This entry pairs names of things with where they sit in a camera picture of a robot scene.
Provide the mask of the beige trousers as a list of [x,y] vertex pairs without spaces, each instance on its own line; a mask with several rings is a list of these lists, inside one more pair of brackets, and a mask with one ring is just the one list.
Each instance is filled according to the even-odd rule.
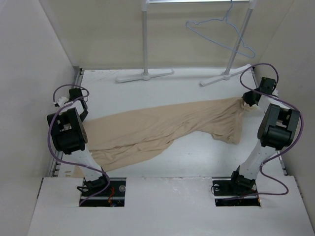
[[193,132],[237,145],[245,117],[261,114],[240,97],[125,111],[83,122],[93,160],[110,173],[144,163]]

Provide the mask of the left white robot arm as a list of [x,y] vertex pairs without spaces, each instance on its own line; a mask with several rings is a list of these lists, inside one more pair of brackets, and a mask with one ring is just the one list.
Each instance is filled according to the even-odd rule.
[[106,172],[92,158],[87,148],[88,136],[83,121],[88,115],[85,98],[89,92],[81,86],[71,88],[69,97],[55,98],[53,102],[59,110],[47,116],[49,125],[47,144],[49,150],[54,147],[57,151],[68,156],[72,161],[64,161],[57,156],[54,158],[64,164],[79,167],[84,173],[83,186],[77,187],[83,194],[90,196],[105,196],[110,192],[110,179]]

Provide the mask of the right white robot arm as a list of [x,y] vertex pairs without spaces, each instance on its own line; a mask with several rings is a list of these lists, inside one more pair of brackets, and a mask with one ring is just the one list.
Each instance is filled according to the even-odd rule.
[[257,105],[264,117],[257,132],[256,146],[228,182],[228,189],[233,194],[252,194],[251,189],[263,165],[293,142],[301,113],[273,95],[276,85],[276,80],[263,77],[258,88],[243,94],[243,101],[249,106]]

